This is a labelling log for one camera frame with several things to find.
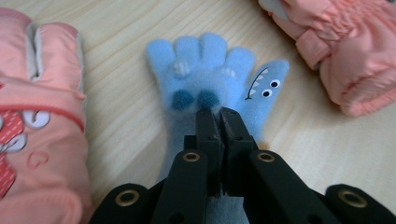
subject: table surface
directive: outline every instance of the table surface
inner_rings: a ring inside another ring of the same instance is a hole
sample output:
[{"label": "table surface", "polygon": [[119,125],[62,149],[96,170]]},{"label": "table surface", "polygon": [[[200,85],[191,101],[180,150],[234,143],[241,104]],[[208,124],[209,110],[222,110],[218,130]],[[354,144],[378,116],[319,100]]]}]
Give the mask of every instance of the table surface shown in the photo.
[{"label": "table surface", "polygon": [[144,49],[150,40],[214,32],[260,64],[290,62],[263,134],[308,187],[345,183],[396,213],[396,104],[351,118],[332,103],[286,36],[254,0],[0,0],[35,25],[62,21],[82,34],[88,95],[88,170],[97,205],[124,183],[151,187],[166,147],[161,95]]}]

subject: pink glove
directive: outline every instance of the pink glove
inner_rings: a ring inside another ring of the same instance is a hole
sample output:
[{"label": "pink glove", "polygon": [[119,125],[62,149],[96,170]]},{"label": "pink glove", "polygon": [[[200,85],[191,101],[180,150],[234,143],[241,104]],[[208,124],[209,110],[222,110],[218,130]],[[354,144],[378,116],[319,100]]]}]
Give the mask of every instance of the pink glove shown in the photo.
[{"label": "pink glove", "polygon": [[396,100],[396,6],[386,0],[260,0],[350,116]]},{"label": "pink glove", "polygon": [[0,8],[0,223],[85,223],[91,199],[79,34],[50,23],[32,39],[28,17]]}]

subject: metal ring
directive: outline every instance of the metal ring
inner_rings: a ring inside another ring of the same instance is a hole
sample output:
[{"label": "metal ring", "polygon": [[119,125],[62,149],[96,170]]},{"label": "metal ring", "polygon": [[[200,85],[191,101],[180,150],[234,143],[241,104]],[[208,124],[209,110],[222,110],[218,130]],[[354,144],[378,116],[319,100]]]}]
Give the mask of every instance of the metal ring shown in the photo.
[{"label": "metal ring", "polygon": [[266,152],[261,152],[257,154],[257,159],[260,161],[265,161],[265,162],[273,162],[275,161],[275,157],[269,153]]},{"label": "metal ring", "polygon": [[367,201],[361,197],[359,194],[350,191],[348,189],[340,189],[338,191],[338,197],[344,202],[347,203],[351,206],[358,207],[358,208],[363,208],[367,206]]},{"label": "metal ring", "polygon": [[183,155],[184,161],[198,161],[199,159],[201,159],[201,156],[195,152],[189,152]]},{"label": "metal ring", "polygon": [[[131,194],[132,198],[128,199],[128,200],[123,200],[122,197],[127,194]],[[139,192],[137,192],[137,190],[127,189],[127,190],[119,193],[119,195],[117,195],[116,204],[118,204],[121,207],[126,207],[126,206],[136,203],[139,200],[139,197],[140,197],[140,194],[139,194]]]}]

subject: glove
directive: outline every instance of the glove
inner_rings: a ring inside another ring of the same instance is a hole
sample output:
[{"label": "glove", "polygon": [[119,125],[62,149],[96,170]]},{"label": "glove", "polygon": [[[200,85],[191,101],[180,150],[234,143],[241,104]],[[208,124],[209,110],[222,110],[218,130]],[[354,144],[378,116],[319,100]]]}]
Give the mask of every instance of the glove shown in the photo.
[{"label": "glove", "polygon": [[260,0],[332,101],[353,117],[396,100],[396,6],[386,0]]},{"label": "glove", "polygon": [[0,8],[0,222],[85,223],[82,52],[78,31]]},{"label": "glove", "polygon": [[[286,61],[263,65],[247,83],[255,63],[253,53],[243,48],[227,50],[227,42],[215,34],[182,36],[174,45],[154,40],[146,53],[169,127],[168,151],[159,179],[166,177],[173,158],[183,149],[184,135],[195,134],[195,113],[200,109],[210,109],[215,116],[223,106],[234,109],[255,140],[263,139],[262,126],[289,70]],[[240,199],[222,197],[208,207],[208,224],[222,220],[248,223]]]}]

